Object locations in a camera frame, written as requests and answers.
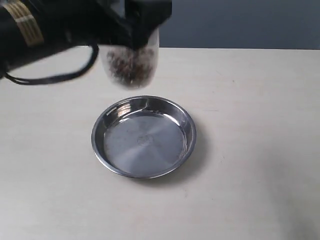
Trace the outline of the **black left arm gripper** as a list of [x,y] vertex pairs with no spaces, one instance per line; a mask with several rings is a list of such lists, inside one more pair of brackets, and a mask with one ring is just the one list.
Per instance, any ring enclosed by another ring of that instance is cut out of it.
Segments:
[[171,0],[126,0],[125,19],[108,0],[33,0],[46,41],[140,49],[172,15]]

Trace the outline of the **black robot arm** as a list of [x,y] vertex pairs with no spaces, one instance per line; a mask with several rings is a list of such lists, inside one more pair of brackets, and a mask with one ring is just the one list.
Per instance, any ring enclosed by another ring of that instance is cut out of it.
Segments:
[[[0,3],[0,75],[19,85],[50,85],[84,75],[100,46],[138,50],[172,15],[170,0],[3,0]],[[71,73],[21,78],[10,71],[77,46],[92,49]]]

